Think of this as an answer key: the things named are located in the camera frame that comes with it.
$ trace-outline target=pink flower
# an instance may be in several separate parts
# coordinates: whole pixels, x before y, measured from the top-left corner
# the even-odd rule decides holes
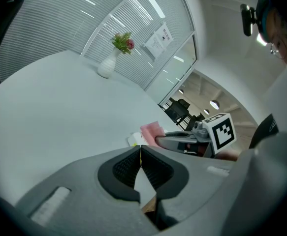
[[[132,39],[128,39],[126,41],[126,44],[130,50],[132,50],[134,48],[134,41]]]

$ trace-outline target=window blinds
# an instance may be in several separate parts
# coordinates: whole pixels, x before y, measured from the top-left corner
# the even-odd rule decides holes
[[[183,0],[155,1],[164,13],[164,18],[160,17],[149,0],[128,0],[100,29],[86,52],[86,57],[102,62],[113,49],[113,35],[131,31],[135,49],[131,55],[118,57],[115,71],[145,89],[194,30]],[[164,22],[174,40],[155,60],[143,45]]]
[[[96,27],[123,0],[24,0],[0,47],[0,79],[65,50],[82,52]]]

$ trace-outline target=white table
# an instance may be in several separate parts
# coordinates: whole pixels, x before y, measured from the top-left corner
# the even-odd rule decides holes
[[[96,74],[65,51],[40,59],[0,85],[0,196],[15,205],[66,164],[128,147],[140,126],[177,126],[134,82]]]

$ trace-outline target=white vase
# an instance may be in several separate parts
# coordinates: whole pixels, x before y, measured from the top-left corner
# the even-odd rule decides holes
[[[112,53],[99,64],[97,73],[104,78],[109,78],[115,70],[116,59],[120,53],[122,53],[121,50],[114,48]]]

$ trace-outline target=pink object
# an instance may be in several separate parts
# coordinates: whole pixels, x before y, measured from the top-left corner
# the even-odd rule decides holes
[[[155,121],[140,127],[141,133],[149,145],[159,147],[155,142],[156,136],[165,136],[164,130],[159,126],[159,122]]]
[[[126,41],[126,44],[130,50],[132,50],[134,48],[134,41],[132,39],[128,39]]]

